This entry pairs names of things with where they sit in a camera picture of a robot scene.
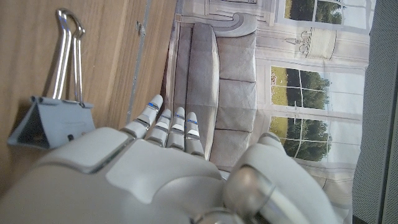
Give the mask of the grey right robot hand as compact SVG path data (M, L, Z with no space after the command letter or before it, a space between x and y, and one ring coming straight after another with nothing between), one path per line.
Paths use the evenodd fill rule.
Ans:
M196 114L155 95L121 130L38 160L1 198L2 223L337 223L318 182L273 133L228 175L203 155Z

